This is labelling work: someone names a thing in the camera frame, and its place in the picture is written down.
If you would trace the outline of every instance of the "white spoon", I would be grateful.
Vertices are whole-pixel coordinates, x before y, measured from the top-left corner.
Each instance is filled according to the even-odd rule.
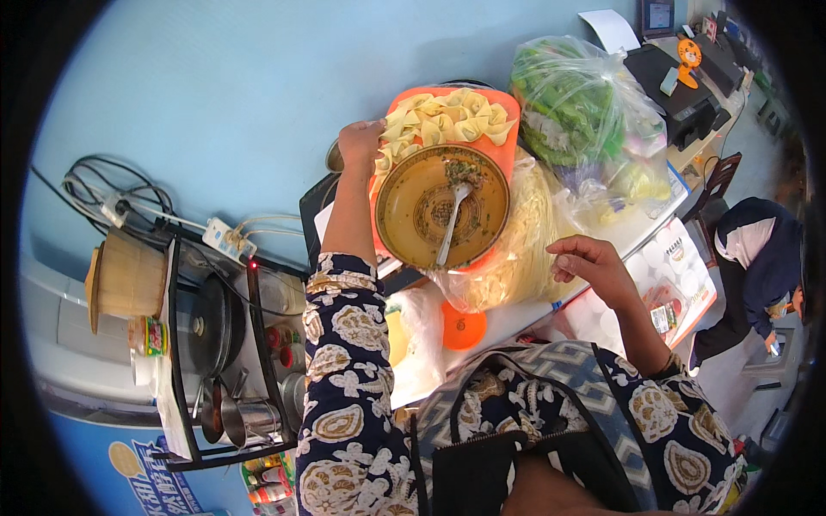
[[[456,215],[459,213],[459,203],[464,201],[465,197],[467,197],[472,191],[473,187],[466,182],[460,182],[453,185],[453,214],[450,216],[450,222],[448,222],[448,231],[444,234],[444,240],[442,240],[442,247],[439,248],[439,254],[436,256],[436,265],[439,265],[440,267],[448,261],[450,240],[453,239],[453,227],[456,225]]]

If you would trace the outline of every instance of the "shelf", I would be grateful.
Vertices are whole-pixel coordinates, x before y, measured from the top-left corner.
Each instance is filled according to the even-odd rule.
[[[173,233],[173,241],[169,248],[171,256],[169,261],[169,278],[167,281],[168,286],[166,292],[167,302],[164,303],[165,312],[163,313],[162,319],[166,319],[164,322],[168,324],[169,328],[177,328],[178,321],[176,296],[180,288],[178,285],[178,260],[180,258],[181,245],[182,242],[186,241],[186,239],[200,242],[200,237],[196,234],[187,234],[192,232],[178,230],[178,228],[170,227],[170,230]],[[270,351],[266,340],[264,339],[262,311],[259,306],[259,269],[262,267],[269,269],[267,265],[269,265],[270,262],[263,259],[259,260],[258,257],[254,257],[253,260],[256,265],[254,267],[247,267],[245,270],[247,286],[249,287],[249,300],[251,301],[251,304],[248,305],[249,322],[251,323],[252,334],[254,336],[253,341],[258,354],[261,372],[263,373],[263,382],[267,391],[266,395],[263,395],[262,397],[270,405],[275,407],[279,414],[286,414],[281,397],[281,391],[278,387],[278,376],[273,368],[272,361],[270,360]],[[283,271],[282,268],[277,268],[275,270]],[[178,342],[178,332],[169,332],[169,363],[171,365],[170,373],[172,380],[171,394],[174,400],[174,408],[176,408],[177,411],[176,414],[167,414],[166,418],[162,417],[162,421],[164,423],[164,433],[167,432],[167,428],[169,428],[170,431],[176,432],[176,435],[178,435],[178,432],[183,431],[185,448],[190,456],[181,457],[179,454],[173,452],[154,454],[153,458],[165,459],[167,461],[167,469],[169,471],[192,471],[210,467],[226,466],[228,464],[236,464],[238,462],[280,453],[294,448],[297,445],[297,435],[295,431],[290,428],[289,424],[287,424],[287,418],[285,415],[281,417],[282,424],[280,429],[280,437],[282,442],[279,444],[266,446],[256,445],[245,450],[239,450],[234,446],[201,449],[198,446],[195,437],[193,421],[189,413],[190,409],[187,406],[181,368],[181,351],[182,349],[180,343]]]

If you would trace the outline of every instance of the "plug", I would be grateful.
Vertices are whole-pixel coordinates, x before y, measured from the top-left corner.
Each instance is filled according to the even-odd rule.
[[[101,204],[101,213],[117,228],[122,228],[126,222],[126,216],[130,211],[129,202],[120,194],[113,193]]]

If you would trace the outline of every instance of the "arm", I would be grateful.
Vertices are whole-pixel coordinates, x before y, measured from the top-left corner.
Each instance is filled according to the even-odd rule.
[[[380,133],[355,124],[341,132],[344,172],[318,268],[307,283],[310,361],[295,451],[300,514],[389,514],[393,505],[417,504],[415,490],[408,497],[415,479],[410,452],[391,423],[384,287],[376,278],[368,210],[365,177],[372,169],[366,163]],[[358,145],[363,151],[354,161]]]
[[[557,282],[568,283],[575,276],[581,277],[616,313],[628,361],[639,373],[651,376],[662,371],[671,350],[654,328],[614,245],[578,234],[557,240],[547,251],[558,255],[551,267]]]
[[[769,346],[775,341],[774,326],[765,307],[771,302],[766,299],[764,286],[770,282],[776,265],[770,263],[764,253],[757,253],[752,264],[746,270],[743,280],[743,307],[746,309],[746,321],[763,338],[766,350],[771,353]]]
[[[322,253],[347,253],[358,256],[376,267],[373,247],[373,227],[370,223],[368,184],[373,175],[378,137],[384,131],[384,120],[356,122],[339,133],[339,150],[344,159],[344,171],[335,191],[335,204],[321,243]]]

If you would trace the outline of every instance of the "bamboo steamer lid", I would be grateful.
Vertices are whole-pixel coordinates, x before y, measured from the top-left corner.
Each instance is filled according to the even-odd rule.
[[[110,228],[95,248],[84,287],[89,326],[97,334],[100,314],[158,317],[164,303],[167,259],[137,238]]]

